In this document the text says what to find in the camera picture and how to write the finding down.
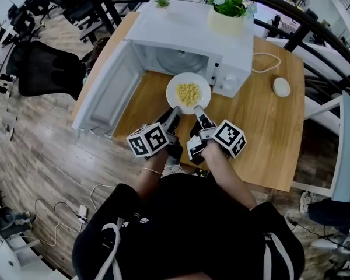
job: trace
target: open microwave door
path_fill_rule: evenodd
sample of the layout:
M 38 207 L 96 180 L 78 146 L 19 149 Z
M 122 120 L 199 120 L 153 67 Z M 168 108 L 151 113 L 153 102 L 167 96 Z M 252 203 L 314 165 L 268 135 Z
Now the open microwave door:
M 97 135 L 113 132 L 144 72 L 131 44 L 121 41 L 88 91 L 72 128 Z

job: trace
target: bracelet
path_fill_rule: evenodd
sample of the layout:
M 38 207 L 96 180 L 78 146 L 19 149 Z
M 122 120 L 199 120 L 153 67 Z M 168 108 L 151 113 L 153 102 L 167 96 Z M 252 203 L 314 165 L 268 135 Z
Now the bracelet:
M 153 170 L 153 169 L 150 169 L 150 168 L 146 168 L 146 167 L 143 167 L 142 169 L 148 170 L 148 171 L 151 171 L 151 172 L 154 172 L 154 173 L 157 173 L 158 175 L 162 176 L 162 173 L 159 173 L 159 172 L 156 171 L 156 170 Z

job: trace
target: chair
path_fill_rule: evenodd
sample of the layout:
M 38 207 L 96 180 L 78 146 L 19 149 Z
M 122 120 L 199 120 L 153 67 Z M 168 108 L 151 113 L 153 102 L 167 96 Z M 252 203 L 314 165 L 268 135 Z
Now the chair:
M 50 3 L 49 0 L 26 0 L 24 5 L 34 16 L 43 16 L 40 20 L 41 22 L 46 16 L 50 19 L 49 12 L 56 8 L 56 6 L 50 8 Z
M 67 93 L 77 100 L 86 70 L 75 54 L 39 41 L 23 41 L 9 56 L 6 73 L 19 78 L 18 90 L 23 96 Z
M 74 24 L 90 16 L 96 22 L 97 16 L 90 0 L 49 0 L 65 9 L 63 15 L 66 20 Z
M 25 8 L 19 9 L 16 13 L 12 14 L 13 19 L 10 21 L 15 32 L 18 33 L 18 39 L 23 40 L 25 37 L 28 37 L 31 40 L 37 32 L 44 27 L 42 24 L 39 28 L 35 29 L 35 20 L 32 16 L 29 15 Z

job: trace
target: white plate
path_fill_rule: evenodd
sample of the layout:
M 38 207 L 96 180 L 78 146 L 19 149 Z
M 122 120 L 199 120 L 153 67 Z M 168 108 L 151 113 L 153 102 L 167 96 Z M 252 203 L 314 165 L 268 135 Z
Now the white plate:
M 187 107 L 182 104 L 177 97 L 176 87 L 179 84 L 195 83 L 199 87 L 200 97 L 196 104 Z M 172 108 L 179 106 L 183 114 L 194 114 L 194 107 L 199 105 L 202 109 L 206 108 L 211 99 L 211 89 L 209 83 L 200 75 L 193 72 L 183 72 L 171 79 L 166 89 L 166 98 Z

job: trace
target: black and white marker cube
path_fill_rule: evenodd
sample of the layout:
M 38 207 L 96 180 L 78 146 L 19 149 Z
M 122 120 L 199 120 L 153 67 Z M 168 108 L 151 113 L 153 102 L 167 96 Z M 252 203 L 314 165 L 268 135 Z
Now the black and white marker cube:
M 227 149 L 234 159 L 246 145 L 244 132 L 226 119 L 223 120 L 213 133 L 212 138 Z
M 138 129 L 126 140 L 137 158 L 152 156 L 169 144 L 166 132 L 159 122 Z

